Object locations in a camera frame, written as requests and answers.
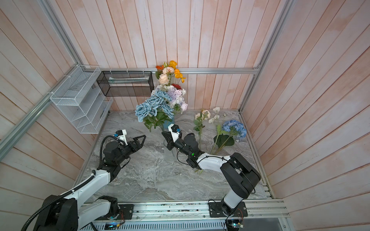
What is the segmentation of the teal ceramic vase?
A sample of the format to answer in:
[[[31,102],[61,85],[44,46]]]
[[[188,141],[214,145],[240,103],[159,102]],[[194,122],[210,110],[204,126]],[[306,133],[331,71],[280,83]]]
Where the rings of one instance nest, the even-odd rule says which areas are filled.
[[[174,121],[173,121],[173,120],[171,120],[171,121],[168,121],[168,120],[164,121],[164,123],[163,123],[164,130],[165,130],[165,131],[168,131],[168,127],[169,127],[171,124],[174,124]]]

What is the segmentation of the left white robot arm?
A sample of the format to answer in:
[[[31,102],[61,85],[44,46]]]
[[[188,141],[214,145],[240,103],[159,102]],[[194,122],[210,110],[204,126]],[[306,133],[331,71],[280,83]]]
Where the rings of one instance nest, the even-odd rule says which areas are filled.
[[[145,135],[126,140],[126,130],[108,135],[109,143],[101,143],[99,165],[92,170],[90,177],[61,195],[47,197],[24,224],[28,229],[35,221],[35,231],[78,231],[100,217],[124,220],[124,213],[118,200],[112,196],[101,196],[86,206],[85,202],[102,187],[112,182],[119,172],[129,163],[131,155],[139,151],[146,139]]]

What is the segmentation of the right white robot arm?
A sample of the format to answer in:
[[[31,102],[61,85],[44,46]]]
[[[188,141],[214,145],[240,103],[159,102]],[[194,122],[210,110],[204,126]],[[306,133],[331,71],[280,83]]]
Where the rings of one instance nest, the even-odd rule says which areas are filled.
[[[239,153],[231,156],[214,156],[198,148],[195,135],[190,133],[184,139],[180,132],[164,132],[167,149],[177,149],[187,156],[186,165],[199,170],[212,170],[222,173],[231,190],[221,201],[225,210],[233,211],[244,199],[255,192],[261,180],[260,173]]]

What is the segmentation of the red gerbera stem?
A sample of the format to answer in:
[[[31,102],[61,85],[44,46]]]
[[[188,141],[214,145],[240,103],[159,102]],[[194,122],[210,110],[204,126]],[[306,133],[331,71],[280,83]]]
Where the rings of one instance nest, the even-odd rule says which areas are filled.
[[[177,84],[172,84],[172,86],[174,86],[178,90],[181,90],[182,89],[181,86],[180,85],[177,85]]]

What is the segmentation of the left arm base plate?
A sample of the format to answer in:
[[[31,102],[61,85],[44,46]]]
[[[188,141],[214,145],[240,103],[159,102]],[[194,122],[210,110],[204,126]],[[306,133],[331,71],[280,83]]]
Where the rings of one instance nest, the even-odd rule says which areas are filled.
[[[118,214],[114,216],[102,216],[96,220],[118,220],[123,222],[124,220],[131,220],[134,212],[134,204],[119,204]]]

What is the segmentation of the yellow poppy spray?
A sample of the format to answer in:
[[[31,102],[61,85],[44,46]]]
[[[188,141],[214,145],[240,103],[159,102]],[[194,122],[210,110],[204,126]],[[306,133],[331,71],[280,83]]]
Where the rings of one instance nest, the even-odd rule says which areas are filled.
[[[180,84],[180,83],[185,82],[186,77],[177,68],[177,62],[176,61],[171,60],[168,64],[168,67],[173,69],[172,71],[168,72],[171,76],[171,83],[172,84]]]

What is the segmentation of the cream rose spray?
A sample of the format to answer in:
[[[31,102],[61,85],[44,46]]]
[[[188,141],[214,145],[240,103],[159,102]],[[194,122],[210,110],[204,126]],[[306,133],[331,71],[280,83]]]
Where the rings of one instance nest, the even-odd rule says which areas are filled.
[[[195,114],[194,119],[194,130],[198,133],[198,148],[201,149],[201,138],[202,138],[202,130],[205,128],[203,123],[210,119],[211,113],[209,110],[202,109],[199,113]]]

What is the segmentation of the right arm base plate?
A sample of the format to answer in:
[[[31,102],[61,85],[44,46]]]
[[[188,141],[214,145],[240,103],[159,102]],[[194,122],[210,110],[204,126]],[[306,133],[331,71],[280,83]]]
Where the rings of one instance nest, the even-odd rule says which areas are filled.
[[[211,218],[244,218],[248,216],[248,212],[243,201],[241,201],[235,208],[230,208],[223,200],[221,202],[216,202],[215,200],[211,199],[208,201],[208,209]]]

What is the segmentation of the peach rose spray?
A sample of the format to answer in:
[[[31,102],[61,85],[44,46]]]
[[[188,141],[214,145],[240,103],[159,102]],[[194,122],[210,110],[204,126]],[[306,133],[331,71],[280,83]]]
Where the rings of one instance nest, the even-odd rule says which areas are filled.
[[[164,69],[161,72],[156,71],[156,78],[159,81],[160,85],[170,85],[171,83],[171,76],[168,73],[169,71],[172,71],[173,69],[168,67],[167,62],[164,62],[162,65],[164,65]]]

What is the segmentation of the dusty blue rose bunch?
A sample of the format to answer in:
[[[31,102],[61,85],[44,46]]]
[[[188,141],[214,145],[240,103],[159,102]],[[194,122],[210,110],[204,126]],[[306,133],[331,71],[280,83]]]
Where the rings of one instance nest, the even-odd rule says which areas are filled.
[[[165,122],[171,122],[174,118],[171,100],[167,92],[153,90],[148,99],[136,106],[135,115],[138,122],[143,123],[149,131],[156,128],[165,131]]]

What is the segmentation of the lilac pompom flower spray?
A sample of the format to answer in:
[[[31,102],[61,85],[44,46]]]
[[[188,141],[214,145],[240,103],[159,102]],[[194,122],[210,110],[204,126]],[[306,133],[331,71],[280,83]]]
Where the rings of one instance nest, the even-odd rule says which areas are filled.
[[[173,85],[159,85],[151,93],[151,96],[162,96],[168,99],[172,104],[182,104],[185,102],[186,90],[182,88],[177,88]]]

